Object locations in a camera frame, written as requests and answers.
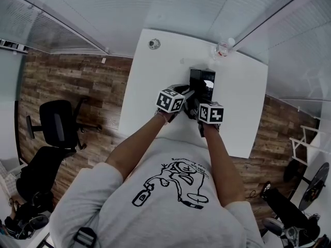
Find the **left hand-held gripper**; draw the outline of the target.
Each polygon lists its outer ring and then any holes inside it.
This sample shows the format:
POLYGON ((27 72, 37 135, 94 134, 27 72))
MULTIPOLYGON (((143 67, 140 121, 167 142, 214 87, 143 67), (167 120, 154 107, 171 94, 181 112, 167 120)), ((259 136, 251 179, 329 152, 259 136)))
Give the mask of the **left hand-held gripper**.
POLYGON ((183 106, 191 100, 195 91, 188 91, 190 86, 187 84, 175 84, 169 86, 158 93, 156 99, 156 114, 165 118, 166 123, 170 123, 183 106))

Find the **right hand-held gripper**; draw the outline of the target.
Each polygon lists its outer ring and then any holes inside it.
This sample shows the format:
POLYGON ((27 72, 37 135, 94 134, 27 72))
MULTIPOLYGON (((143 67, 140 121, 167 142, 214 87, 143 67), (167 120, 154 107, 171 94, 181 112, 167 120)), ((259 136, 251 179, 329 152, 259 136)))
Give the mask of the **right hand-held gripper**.
POLYGON ((224 107, 218 102, 200 102, 197 98, 190 99, 184 104, 184 112, 189 119, 198 123, 201 137, 204 135, 203 124, 214 127, 218 132, 223 122, 224 107))

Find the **person's left forearm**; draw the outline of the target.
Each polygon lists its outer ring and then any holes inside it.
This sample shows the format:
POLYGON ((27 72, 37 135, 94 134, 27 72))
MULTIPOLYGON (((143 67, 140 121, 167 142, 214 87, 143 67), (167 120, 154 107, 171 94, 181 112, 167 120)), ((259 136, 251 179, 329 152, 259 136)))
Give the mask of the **person's left forearm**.
POLYGON ((174 116, 174 113, 156 113, 139 130, 121 142, 110 153, 106 163, 117 169, 126 180, 141 161, 162 127, 174 116))

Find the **person's right forearm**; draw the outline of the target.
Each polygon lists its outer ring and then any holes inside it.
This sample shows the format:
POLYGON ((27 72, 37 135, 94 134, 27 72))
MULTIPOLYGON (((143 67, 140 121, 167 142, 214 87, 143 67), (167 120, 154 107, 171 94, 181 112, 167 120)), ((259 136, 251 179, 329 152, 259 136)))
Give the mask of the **person's right forearm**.
POLYGON ((214 126, 205 123, 203 130, 210 155, 212 177, 220 204, 225 207, 233 202, 244 201, 244 183, 219 132, 214 126))

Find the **black desk telephone base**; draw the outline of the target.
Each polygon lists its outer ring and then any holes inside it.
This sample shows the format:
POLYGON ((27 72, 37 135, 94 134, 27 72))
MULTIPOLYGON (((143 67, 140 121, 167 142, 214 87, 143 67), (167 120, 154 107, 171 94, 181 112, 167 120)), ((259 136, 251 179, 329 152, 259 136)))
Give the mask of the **black desk telephone base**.
POLYGON ((214 90, 215 71, 210 69, 201 70, 201 81, 204 84, 202 95, 198 99, 201 103, 211 102, 214 90))

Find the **white table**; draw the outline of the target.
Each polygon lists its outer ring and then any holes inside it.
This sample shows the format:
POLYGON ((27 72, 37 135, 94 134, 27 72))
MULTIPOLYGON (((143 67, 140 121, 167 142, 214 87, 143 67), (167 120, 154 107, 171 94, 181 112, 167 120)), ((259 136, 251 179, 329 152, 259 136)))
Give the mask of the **white table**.
POLYGON ((267 65, 239 52, 214 60, 214 44, 184 35, 144 29, 131 65, 119 132, 130 136, 156 111, 158 93, 173 84, 188 84, 190 69, 215 71, 213 100, 224 107, 220 135, 230 156, 249 158, 263 110, 267 65), (157 38, 160 48, 148 42, 157 38))

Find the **clear plastic bottle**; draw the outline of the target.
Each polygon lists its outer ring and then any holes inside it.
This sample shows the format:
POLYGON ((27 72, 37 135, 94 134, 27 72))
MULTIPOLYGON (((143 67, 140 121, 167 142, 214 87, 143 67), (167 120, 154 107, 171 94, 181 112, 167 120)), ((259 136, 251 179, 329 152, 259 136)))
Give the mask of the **clear plastic bottle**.
POLYGON ((228 54, 232 51, 234 45, 234 38, 228 38, 227 41, 220 41, 213 51, 213 59, 219 60, 220 58, 228 56, 228 54))

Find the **white folding rack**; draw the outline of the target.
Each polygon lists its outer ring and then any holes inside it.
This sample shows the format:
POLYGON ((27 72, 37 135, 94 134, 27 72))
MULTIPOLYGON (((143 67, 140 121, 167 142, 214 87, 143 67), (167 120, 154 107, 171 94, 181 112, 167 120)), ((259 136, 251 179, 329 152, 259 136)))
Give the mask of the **white folding rack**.
POLYGON ((301 125, 300 127, 303 132, 302 138, 301 139, 296 139, 293 137, 289 138, 292 144, 293 160, 305 166, 309 166, 319 153, 324 153, 324 154, 331 153, 329 150, 326 149, 329 139, 331 138, 331 133, 304 125, 301 125), (309 133, 314 134, 314 138, 312 139, 311 142, 308 142, 308 138, 307 138, 309 133), (297 151, 300 148, 305 148, 307 154, 306 160, 302 160, 297 155, 297 151))

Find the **person's white printed shirt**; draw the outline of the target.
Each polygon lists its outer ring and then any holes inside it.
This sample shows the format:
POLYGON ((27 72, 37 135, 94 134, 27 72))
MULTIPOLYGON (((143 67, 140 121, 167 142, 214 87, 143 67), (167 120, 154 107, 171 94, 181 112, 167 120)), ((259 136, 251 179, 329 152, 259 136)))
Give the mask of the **person's white printed shirt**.
POLYGON ((106 163, 80 170, 50 218, 55 248, 81 227, 96 248, 264 248, 251 205, 220 204, 209 152, 164 138, 128 179, 106 163))

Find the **round black side table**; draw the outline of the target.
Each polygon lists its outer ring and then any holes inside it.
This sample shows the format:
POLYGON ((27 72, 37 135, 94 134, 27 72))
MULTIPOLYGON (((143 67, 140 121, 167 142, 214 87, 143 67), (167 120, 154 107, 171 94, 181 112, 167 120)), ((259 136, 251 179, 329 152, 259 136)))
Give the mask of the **round black side table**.
POLYGON ((298 209, 300 211, 305 211, 319 197, 323 188, 326 187, 325 182, 328 177, 329 167, 328 162, 323 163, 311 180, 305 178, 304 175, 298 171, 299 162, 296 160, 292 160, 285 168, 283 175, 284 182, 289 182, 294 177, 297 177, 308 185, 299 203, 298 209))

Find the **silver chair base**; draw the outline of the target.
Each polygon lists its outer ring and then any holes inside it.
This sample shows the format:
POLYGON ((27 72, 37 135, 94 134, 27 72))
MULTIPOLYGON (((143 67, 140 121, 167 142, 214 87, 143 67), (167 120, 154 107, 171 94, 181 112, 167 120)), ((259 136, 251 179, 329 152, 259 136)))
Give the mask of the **silver chair base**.
POLYGON ((276 236, 281 236, 284 231, 284 224, 275 218, 264 218, 264 227, 276 236))

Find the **black office chair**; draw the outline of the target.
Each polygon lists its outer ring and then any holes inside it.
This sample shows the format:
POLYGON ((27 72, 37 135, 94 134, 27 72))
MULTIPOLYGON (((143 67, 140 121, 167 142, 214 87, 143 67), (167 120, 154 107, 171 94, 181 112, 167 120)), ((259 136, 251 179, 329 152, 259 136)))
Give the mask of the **black office chair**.
POLYGON ((78 131, 85 128, 102 130, 100 125, 89 126, 77 122, 80 107, 88 98, 81 98, 73 110, 66 100, 44 103, 39 108, 40 125, 34 126, 30 116, 26 116, 27 130, 32 139, 36 132, 42 132, 48 146, 41 147, 27 166, 22 168, 16 181, 18 194, 27 202, 51 195, 61 162, 76 151, 86 148, 81 144, 78 131))

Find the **black equipment bundle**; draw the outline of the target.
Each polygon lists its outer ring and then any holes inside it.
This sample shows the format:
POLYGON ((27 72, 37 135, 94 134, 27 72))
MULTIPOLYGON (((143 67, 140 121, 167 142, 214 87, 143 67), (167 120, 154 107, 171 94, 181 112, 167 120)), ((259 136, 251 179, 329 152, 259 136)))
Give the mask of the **black equipment bundle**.
POLYGON ((49 218, 39 214, 29 203, 20 205, 17 201, 9 200, 11 213, 1 225, 4 234, 16 239, 25 240, 33 236, 35 231, 44 228, 49 218))

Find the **white wall shelf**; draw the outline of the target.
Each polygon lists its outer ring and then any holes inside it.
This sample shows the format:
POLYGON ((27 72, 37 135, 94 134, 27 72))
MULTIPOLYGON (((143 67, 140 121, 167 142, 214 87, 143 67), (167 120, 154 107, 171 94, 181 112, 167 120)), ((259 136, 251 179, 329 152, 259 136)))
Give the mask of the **white wall shelf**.
POLYGON ((11 41, 1 39, 1 38, 0 38, 0 49, 10 50, 10 51, 22 53, 22 54, 28 53, 28 47, 26 47, 25 45, 11 42, 11 41))

